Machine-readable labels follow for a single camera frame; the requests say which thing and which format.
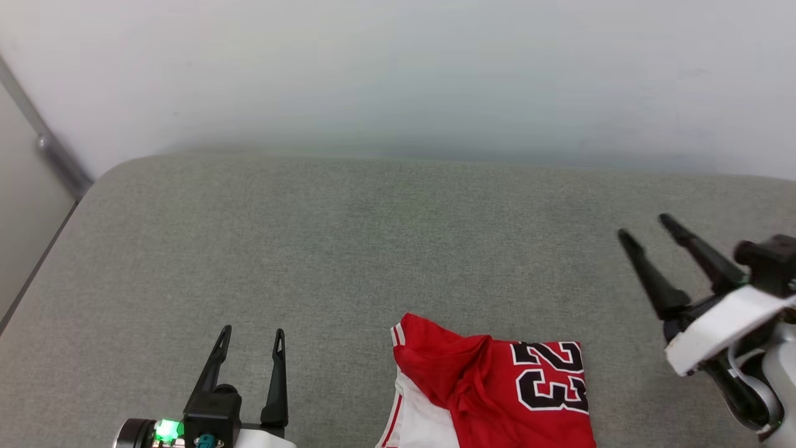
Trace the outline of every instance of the white fabric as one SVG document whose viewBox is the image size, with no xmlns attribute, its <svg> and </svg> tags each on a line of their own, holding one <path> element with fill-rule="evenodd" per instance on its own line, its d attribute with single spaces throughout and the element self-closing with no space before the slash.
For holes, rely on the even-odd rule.
<svg viewBox="0 0 796 448">
<path fill-rule="evenodd" d="M 406 344 L 400 324 L 392 329 L 392 343 Z M 399 369 L 390 418 L 376 448 L 458 448 L 451 413 L 432 404 Z"/>
</svg>

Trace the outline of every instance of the gray fabric surface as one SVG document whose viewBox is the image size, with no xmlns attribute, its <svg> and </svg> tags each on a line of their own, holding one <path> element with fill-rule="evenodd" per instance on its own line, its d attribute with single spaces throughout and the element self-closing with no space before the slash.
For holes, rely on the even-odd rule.
<svg viewBox="0 0 796 448">
<path fill-rule="evenodd" d="M 796 232 L 796 183 L 488 164 L 170 155 L 106 174 L 0 337 L 0 444 L 110 446 L 128 417 L 179 418 L 215 337 L 242 418 L 287 334 L 299 447 L 370 447 L 405 312 L 463 335 L 580 340 L 603 447 L 754 446 L 706 375 L 679 378 L 615 233 L 708 287 L 659 229 L 729 253 Z"/>
</svg>

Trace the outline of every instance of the red fabric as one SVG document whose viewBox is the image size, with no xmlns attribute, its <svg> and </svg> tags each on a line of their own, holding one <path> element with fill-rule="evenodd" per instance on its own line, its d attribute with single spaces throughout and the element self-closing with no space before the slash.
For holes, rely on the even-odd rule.
<svg viewBox="0 0 796 448">
<path fill-rule="evenodd" d="M 406 314 L 398 327 L 405 335 L 405 343 L 393 349 L 398 367 L 429 401 L 451 412 L 461 448 L 596 446 L 587 409 L 531 410 L 521 401 L 518 385 L 528 369 L 542 370 L 545 381 L 538 391 L 548 394 L 550 383 L 571 384 L 570 377 L 584 381 L 582 371 L 556 370 L 543 356 L 536 365 L 517 364 L 516 341 L 462 337 L 413 314 Z M 558 343 L 545 345 L 567 359 Z M 574 390 L 567 397 L 578 399 Z M 580 401 L 577 405 L 585 406 L 585 398 Z"/>
</svg>

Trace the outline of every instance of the green led light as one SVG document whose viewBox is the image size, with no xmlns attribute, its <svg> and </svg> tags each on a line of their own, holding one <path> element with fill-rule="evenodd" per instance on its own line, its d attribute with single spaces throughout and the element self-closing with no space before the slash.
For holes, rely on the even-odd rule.
<svg viewBox="0 0 796 448">
<path fill-rule="evenodd" d="M 161 420 L 154 426 L 154 439 L 160 442 L 172 442 L 182 433 L 182 422 L 174 420 Z"/>
</svg>

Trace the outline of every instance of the basketball jersey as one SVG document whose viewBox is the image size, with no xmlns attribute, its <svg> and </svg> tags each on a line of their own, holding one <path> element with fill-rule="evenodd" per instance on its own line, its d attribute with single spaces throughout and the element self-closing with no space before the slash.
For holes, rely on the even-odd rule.
<svg viewBox="0 0 796 448">
<path fill-rule="evenodd" d="M 377 448 L 596 446 L 578 343 L 461 337 L 412 314 L 392 338 L 396 399 Z"/>
</svg>

